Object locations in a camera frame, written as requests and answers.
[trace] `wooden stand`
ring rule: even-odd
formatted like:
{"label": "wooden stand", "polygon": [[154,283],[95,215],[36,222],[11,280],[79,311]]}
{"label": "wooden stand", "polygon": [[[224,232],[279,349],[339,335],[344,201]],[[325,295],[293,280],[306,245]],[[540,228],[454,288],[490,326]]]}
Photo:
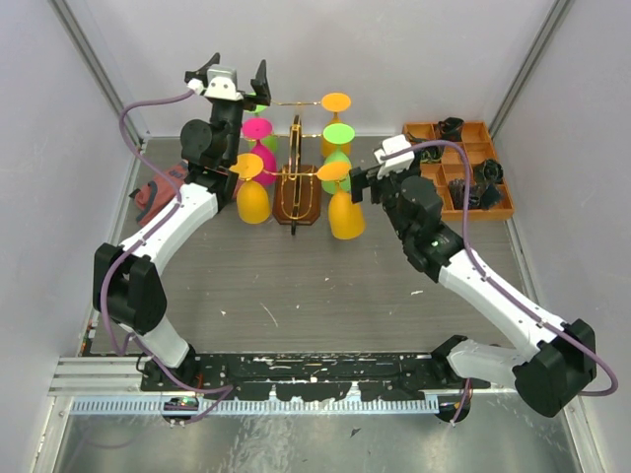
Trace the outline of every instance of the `wooden stand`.
{"label": "wooden stand", "polygon": [[279,224],[292,226],[292,235],[298,225],[312,225],[319,218],[322,197],[322,186],[315,175],[297,175],[317,171],[316,166],[301,165],[302,151],[303,125],[300,115],[295,115],[289,129],[289,164],[283,166],[276,178],[272,207],[272,215]]}
{"label": "wooden stand", "polygon": [[[316,172],[315,166],[301,165],[299,172]],[[289,172],[289,166],[283,166]],[[319,218],[322,186],[314,175],[303,175],[291,180],[289,175],[276,179],[272,215],[281,225],[312,225]]]}
{"label": "wooden stand", "polygon": [[[440,139],[438,123],[406,123],[403,125],[403,134],[426,140]],[[462,141],[457,144],[466,152],[472,167],[488,159],[501,163],[483,121],[465,122],[462,127]],[[462,211],[454,209],[454,202],[448,189],[450,181],[464,179],[464,165],[457,151],[446,147],[438,164],[421,165],[421,175],[434,181],[439,195],[443,198],[443,220],[462,220]],[[471,169],[471,183],[473,183],[473,169]],[[513,216],[515,208],[506,181],[497,187],[504,196],[502,201],[490,210],[470,210],[468,213],[470,221],[508,220]]]}

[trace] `black mounting plate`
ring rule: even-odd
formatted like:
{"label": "black mounting plate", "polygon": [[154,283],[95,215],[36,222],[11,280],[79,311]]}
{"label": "black mounting plate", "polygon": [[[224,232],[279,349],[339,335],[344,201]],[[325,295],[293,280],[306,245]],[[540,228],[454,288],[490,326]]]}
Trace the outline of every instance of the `black mounting plate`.
{"label": "black mounting plate", "polygon": [[[353,382],[361,399],[370,402],[424,399],[424,390],[461,389],[463,379],[445,379],[437,371],[437,361],[421,353],[285,353],[285,354],[199,354],[200,387],[231,384],[228,399],[263,401],[274,387],[276,397],[305,402],[328,398],[343,399]],[[141,390],[180,390],[149,362],[143,371]],[[486,381],[474,379],[475,388],[487,388]],[[206,395],[216,399],[219,394]]]}

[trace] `red object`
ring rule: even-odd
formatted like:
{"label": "red object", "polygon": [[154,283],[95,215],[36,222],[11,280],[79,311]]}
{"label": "red object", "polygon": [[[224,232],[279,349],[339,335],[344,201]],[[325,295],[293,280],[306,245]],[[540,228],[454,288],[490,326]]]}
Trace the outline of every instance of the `red object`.
{"label": "red object", "polygon": [[[178,165],[167,169],[165,174],[169,176],[169,180],[180,188],[188,175],[188,166],[182,161]],[[144,227],[164,209],[165,205],[173,200],[175,191],[161,175],[156,174],[152,180],[132,195],[134,202],[142,211],[136,217],[136,222],[141,227]]]}

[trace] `pink goblet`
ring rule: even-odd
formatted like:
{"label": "pink goblet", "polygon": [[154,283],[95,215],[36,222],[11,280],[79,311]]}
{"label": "pink goblet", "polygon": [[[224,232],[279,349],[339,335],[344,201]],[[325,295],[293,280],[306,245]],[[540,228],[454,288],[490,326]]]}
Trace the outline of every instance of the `pink goblet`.
{"label": "pink goblet", "polygon": [[[260,156],[263,160],[263,168],[270,172],[278,171],[276,157],[261,143],[263,138],[272,133],[272,124],[265,118],[256,117],[244,123],[242,130],[248,140],[256,140],[256,144],[250,152]],[[262,185],[270,185],[276,181],[276,176],[262,172],[254,180]]]}

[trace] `orange disc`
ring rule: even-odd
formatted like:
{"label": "orange disc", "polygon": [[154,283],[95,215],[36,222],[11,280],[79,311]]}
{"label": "orange disc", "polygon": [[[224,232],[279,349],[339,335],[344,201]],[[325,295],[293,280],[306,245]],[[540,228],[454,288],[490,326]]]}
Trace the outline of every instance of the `orange disc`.
{"label": "orange disc", "polygon": [[230,170],[236,172],[239,179],[252,179],[263,171],[263,160],[254,153],[241,153],[237,156],[237,163],[230,166]]}
{"label": "orange disc", "polygon": [[344,180],[351,165],[343,161],[336,161],[322,166],[315,174],[322,182],[332,182],[336,180]]}
{"label": "orange disc", "polygon": [[351,106],[351,98],[341,92],[333,92],[332,94],[326,94],[322,98],[322,107],[325,110],[337,113],[346,110]]}

